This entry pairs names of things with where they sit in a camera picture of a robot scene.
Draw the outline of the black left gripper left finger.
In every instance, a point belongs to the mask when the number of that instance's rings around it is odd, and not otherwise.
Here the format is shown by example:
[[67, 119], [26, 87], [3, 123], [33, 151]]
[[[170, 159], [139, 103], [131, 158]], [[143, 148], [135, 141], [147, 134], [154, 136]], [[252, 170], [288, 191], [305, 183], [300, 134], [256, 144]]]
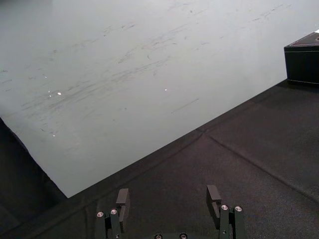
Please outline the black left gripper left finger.
[[120, 189], [115, 207], [107, 212], [96, 213], [97, 239], [122, 239], [126, 220], [130, 210], [130, 193], [128, 188]]

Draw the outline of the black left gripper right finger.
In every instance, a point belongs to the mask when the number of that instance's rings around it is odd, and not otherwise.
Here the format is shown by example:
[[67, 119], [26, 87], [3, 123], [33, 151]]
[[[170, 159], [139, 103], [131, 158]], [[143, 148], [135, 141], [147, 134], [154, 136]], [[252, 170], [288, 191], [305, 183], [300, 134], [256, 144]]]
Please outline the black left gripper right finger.
[[206, 187], [206, 204], [219, 231], [219, 239], [244, 239], [244, 212], [241, 206], [228, 206], [222, 203], [218, 189], [214, 185]]

